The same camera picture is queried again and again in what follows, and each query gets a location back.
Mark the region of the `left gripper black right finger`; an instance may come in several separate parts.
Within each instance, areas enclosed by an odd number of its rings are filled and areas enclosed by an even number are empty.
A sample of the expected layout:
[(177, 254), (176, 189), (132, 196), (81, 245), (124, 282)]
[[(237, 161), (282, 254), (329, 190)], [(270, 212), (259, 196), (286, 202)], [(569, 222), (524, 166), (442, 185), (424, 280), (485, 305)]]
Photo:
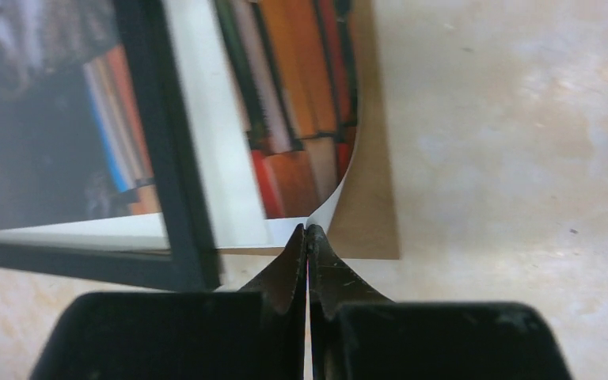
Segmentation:
[(542, 315), (519, 302), (395, 302), (306, 230), (316, 379), (569, 379)]

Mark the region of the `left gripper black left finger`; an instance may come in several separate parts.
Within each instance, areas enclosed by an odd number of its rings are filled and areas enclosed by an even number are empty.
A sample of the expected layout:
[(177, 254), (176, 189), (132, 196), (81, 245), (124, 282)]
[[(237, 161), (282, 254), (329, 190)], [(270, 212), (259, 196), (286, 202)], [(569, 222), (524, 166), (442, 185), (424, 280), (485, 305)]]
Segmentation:
[(306, 231), (237, 291), (97, 292), (59, 318), (33, 379), (300, 379)]

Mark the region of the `black picture frame brown backing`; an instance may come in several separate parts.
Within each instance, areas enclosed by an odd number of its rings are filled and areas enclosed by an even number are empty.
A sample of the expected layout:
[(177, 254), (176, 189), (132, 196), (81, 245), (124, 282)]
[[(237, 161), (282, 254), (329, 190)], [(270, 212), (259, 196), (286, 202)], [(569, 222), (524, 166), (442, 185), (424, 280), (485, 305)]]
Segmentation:
[(0, 268), (219, 285), (163, 2), (0, 1)]

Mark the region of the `brown backing board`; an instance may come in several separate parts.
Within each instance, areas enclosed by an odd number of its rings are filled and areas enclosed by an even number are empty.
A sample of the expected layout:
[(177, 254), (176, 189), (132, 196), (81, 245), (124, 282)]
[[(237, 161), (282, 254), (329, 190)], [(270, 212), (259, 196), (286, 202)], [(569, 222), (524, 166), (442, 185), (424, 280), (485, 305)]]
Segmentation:
[(222, 144), (230, 205), (217, 242), (283, 246), (299, 224), (340, 253), (399, 258), (368, 1), (217, 1), (234, 91)]

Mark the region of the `cat and books photo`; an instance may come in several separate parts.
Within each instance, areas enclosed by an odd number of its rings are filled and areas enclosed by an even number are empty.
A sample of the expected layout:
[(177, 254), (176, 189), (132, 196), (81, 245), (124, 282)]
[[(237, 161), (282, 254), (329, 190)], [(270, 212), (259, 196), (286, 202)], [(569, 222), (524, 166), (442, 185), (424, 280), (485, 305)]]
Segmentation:
[(349, 1), (0, 1), (0, 231), (163, 238), (181, 116), (220, 245), (330, 220), (357, 124)]

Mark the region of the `white passe-partout mat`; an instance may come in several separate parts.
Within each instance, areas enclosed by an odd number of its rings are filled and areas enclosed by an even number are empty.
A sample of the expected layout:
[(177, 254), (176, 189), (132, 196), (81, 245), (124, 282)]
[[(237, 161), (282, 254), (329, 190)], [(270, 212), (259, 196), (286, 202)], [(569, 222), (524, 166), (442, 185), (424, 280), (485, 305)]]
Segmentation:
[(209, 1), (161, 1), (173, 47), (194, 157), (214, 243), (228, 215), (231, 164), (222, 156), (234, 91), (219, 24)]

